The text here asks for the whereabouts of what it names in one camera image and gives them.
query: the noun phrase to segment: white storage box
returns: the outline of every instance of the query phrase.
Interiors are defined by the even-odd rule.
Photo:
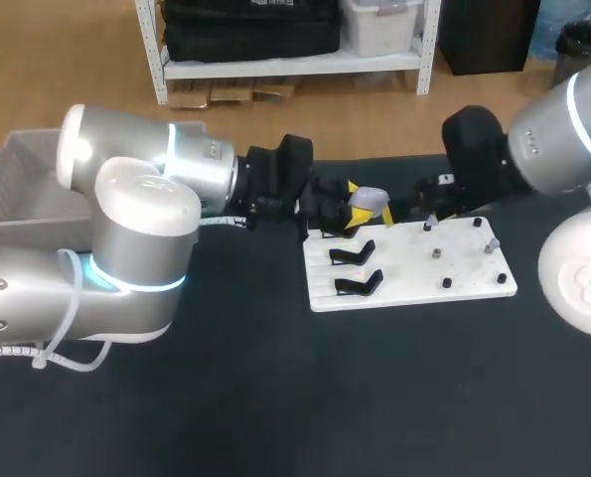
[[[408,52],[424,0],[343,0],[346,36],[355,54]]]

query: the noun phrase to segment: black mat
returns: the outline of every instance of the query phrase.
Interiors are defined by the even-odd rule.
[[[403,191],[444,160],[319,167]],[[310,311],[293,226],[205,230],[163,338],[90,375],[0,359],[0,477],[591,477],[591,337],[536,280],[586,205],[484,214],[515,298],[347,313]]]

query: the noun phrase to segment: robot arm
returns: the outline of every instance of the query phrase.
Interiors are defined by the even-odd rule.
[[[472,106],[444,123],[443,139],[456,182],[417,184],[392,201],[396,220],[413,207],[445,219],[533,192],[591,191],[591,67],[526,108],[508,134],[488,110]],[[555,311],[591,334],[591,207],[549,237],[538,276]]]
[[[533,191],[586,186],[591,68],[528,107],[508,134],[489,111],[469,107],[445,122],[443,139],[455,181],[421,181],[410,196],[390,200],[389,219],[401,222],[415,208],[444,219]],[[352,211],[389,199],[316,179],[312,160],[310,141],[295,136],[241,159],[230,143],[175,124],[73,107],[57,177],[90,203],[92,250],[70,262],[71,254],[0,249],[0,345],[54,340],[52,352],[61,339],[140,343],[160,336],[176,311],[201,217],[301,219],[344,233],[360,224]],[[591,333],[591,208],[549,238],[539,276],[555,310]]]

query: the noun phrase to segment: black clip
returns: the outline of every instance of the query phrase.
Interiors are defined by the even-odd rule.
[[[345,251],[341,250],[340,248],[331,248],[328,250],[328,255],[333,262],[333,265],[364,265],[374,250],[376,249],[376,245],[374,244],[374,240],[368,240],[362,248],[362,251],[359,253],[354,253],[352,251]]]
[[[337,278],[335,280],[335,289],[339,296],[343,295],[359,295],[371,296],[379,285],[383,282],[383,272],[377,270],[371,275],[366,283],[359,281],[346,280],[345,278]]]
[[[359,231],[360,226],[350,227],[341,232],[324,232],[322,231],[322,239],[352,239]]]

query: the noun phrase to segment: black cabinet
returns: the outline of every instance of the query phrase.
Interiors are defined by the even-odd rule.
[[[454,75],[524,68],[540,0],[443,0],[439,46]]]

